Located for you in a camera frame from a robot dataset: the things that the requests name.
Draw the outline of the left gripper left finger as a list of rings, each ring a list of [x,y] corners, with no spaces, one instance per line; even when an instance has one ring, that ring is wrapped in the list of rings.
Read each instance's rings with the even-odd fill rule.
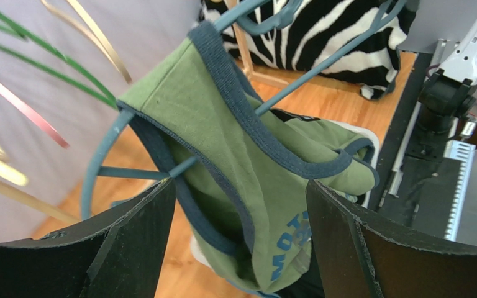
[[[153,297],[175,200],[166,179],[41,239],[0,243],[0,297]]]

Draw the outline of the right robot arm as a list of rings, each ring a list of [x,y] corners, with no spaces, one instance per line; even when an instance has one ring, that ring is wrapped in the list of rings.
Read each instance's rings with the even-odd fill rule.
[[[477,19],[465,38],[424,83],[417,125],[437,134],[447,132],[454,117],[464,117],[473,107],[476,90]]]

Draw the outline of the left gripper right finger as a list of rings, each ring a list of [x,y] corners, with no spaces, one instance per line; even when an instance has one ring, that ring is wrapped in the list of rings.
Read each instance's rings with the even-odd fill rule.
[[[477,297],[477,246],[393,222],[316,180],[306,199],[326,297]]]

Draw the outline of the black top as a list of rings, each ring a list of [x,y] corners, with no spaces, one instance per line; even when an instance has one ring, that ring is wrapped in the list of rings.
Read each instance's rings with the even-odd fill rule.
[[[278,291],[282,298],[324,298],[325,293],[320,276],[319,265],[315,254],[311,256],[308,272],[295,283]]]

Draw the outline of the teal plastic hanger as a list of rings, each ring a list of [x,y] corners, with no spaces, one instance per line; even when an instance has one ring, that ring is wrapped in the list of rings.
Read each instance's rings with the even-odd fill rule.
[[[275,27],[286,27],[293,20],[293,15],[296,9],[300,5],[300,1],[289,1],[282,10],[262,22],[261,24],[254,24],[247,17],[255,8],[266,3],[265,1],[244,1],[237,4],[235,7],[230,8],[227,12],[222,14],[214,23],[214,28],[222,32],[231,25],[238,24],[239,27],[246,30],[252,35],[263,34]],[[371,35],[376,33],[379,29],[390,23],[406,5],[405,1],[381,1],[381,5],[377,12],[377,15],[373,19],[369,29],[364,31],[358,37],[341,47],[335,53],[324,60],[321,64],[312,68],[308,72],[304,73],[301,77],[295,80],[290,85],[286,86],[282,91],[273,96],[268,101],[264,102],[261,106],[255,110],[255,118],[265,114],[275,104],[279,103],[286,96],[291,94],[297,88],[301,87],[304,83],[311,80],[318,75],[324,69],[332,66],[341,57],[347,54],[350,50],[353,50],[356,46],[368,39]],[[194,165],[198,158],[190,157],[187,160],[175,166],[172,170],[166,172],[148,171],[142,169],[130,169],[130,168],[116,168],[110,166],[104,166],[102,163],[106,158],[106,154],[110,151],[114,142],[119,138],[121,132],[129,125],[130,121],[134,118],[135,113],[124,109],[120,112],[117,119],[114,121],[110,129],[107,131],[105,137],[99,144],[98,149],[93,155],[87,172],[84,177],[83,189],[81,193],[81,218],[88,219],[91,217],[91,203],[92,192],[97,176],[107,176],[116,178],[130,178],[130,179],[145,179],[145,180],[161,180],[169,177],[178,177],[185,172],[188,168]]]

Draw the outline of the pink plastic hanger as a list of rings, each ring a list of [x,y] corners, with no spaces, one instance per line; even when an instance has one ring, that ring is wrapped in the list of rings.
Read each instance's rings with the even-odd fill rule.
[[[68,142],[58,133],[58,131],[49,124],[38,112],[26,104],[23,100],[17,97],[12,91],[0,83],[0,96],[14,106],[40,130],[46,133],[52,140],[54,140],[62,148],[68,148]]]

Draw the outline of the olive green tank top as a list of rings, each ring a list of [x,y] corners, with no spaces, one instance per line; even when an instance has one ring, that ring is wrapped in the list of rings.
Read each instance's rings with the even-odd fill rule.
[[[309,180],[357,202],[379,176],[368,138],[280,109],[256,119],[261,104],[206,21],[118,102],[135,113],[130,126],[159,171],[198,158],[176,178],[194,237],[217,275],[267,297],[308,272],[315,254]]]

